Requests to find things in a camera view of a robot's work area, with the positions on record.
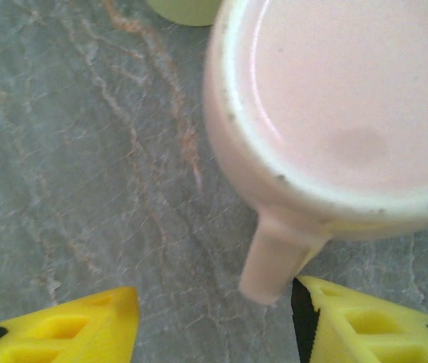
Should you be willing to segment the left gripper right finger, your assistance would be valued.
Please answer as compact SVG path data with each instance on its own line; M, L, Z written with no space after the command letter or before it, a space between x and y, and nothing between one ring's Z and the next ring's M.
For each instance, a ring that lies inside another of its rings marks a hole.
M293 280L302 362L428 362L428 314L320 278Z

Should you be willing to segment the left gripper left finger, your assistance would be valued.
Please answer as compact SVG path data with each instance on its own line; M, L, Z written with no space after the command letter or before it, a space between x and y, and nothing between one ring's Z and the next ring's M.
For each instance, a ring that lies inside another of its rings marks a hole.
M118 287L0 322L0 362L129 362L140 321Z

